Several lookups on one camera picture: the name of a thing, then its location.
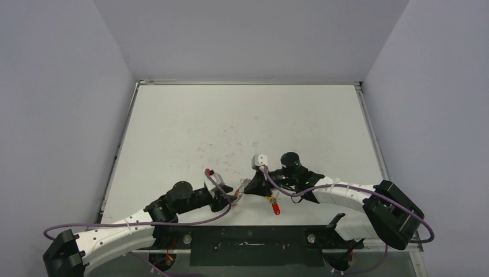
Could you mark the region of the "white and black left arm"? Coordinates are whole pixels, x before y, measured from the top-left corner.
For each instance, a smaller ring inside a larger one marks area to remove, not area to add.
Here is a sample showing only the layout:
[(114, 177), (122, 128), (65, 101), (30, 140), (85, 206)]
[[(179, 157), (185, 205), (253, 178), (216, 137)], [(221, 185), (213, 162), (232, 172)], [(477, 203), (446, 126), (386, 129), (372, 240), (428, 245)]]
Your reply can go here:
[(141, 248), (166, 248), (172, 241), (168, 227), (178, 226), (178, 216), (209, 206), (212, 212), (230, 210), (236, 196), (232, 188), (218, 184), (194, 190), (177, 182), (166, 194), (136, 213), (112, 224), (96, 224), (75, 233), (70, 226), (52, 238), (43, 254), (48, 276), (86, 276), (96, 267)]

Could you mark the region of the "yellow tagged key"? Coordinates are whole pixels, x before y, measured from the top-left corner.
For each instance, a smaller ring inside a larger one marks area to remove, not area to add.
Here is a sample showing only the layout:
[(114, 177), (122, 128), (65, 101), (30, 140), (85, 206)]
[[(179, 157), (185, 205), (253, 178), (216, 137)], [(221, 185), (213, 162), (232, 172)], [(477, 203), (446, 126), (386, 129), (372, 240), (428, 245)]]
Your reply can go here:
[(272, 206), (278, 206), (278, 201), (274, 196), (267, 196), (267, 200), (271, 203)]

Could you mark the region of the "red tagged key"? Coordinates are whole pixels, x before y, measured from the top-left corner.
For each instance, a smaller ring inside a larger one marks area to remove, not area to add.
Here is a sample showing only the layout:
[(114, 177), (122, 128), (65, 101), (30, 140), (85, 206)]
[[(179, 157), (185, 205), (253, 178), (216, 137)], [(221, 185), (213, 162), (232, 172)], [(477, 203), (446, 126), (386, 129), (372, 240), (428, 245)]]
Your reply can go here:
[(279, 204), (277, 202), (276, 199), (271, 199), (270, 200), (270, 203), (272, 205), (272, 210), (274, 212), (275, 215), (280, 215), (281, 214), (281, 211), (280, 211), (280, 207), (279, 207)]

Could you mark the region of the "large keyring with red grip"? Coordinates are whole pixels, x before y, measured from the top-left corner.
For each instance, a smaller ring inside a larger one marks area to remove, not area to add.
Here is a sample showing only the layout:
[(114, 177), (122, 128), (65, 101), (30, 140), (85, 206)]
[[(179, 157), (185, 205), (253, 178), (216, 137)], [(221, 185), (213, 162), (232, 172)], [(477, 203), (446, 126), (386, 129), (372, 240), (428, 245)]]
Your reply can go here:
[(236, 206), (238, 201), (242, 198), (242, 196), (244, 194), (244, 190), (245, 190), (246, 186), (249, 184), (249, 182), (250, 182), (250, 180), (248, 178), (240, 180), (240, 186), (237, 188), (237, 190), (234, 193), (234, 196), (236, 197), (236, 199), (232, 202), (233, 206)]

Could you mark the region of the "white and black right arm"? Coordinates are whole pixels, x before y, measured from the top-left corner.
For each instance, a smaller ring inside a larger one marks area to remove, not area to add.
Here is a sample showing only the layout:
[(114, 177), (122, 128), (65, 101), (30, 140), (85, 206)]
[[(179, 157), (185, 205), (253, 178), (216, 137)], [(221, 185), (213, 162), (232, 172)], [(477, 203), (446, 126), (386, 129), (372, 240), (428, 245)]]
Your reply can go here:
[(420, 226), (430, 234), (428, 239), (419, 241), (421, 244), (434, 239), (422, 210), (392, 181), (361, 185), (333, 179), (303, 166), (296, 152), (283, 154), (280, 163), (281, 168), (271, 170), (266, 155), (254, 155), (251, 167), (255, 175), (244, 193), (270, 197), (278, 191), (291, 198), (333, 204), (361, 213), (362, 217), (353, 219), (344, 215), (327, 229), (326, 240), (332, 247), (339, 248), (353, 239), (380, 239), (391, 248), (404, 250), (415, 242)]

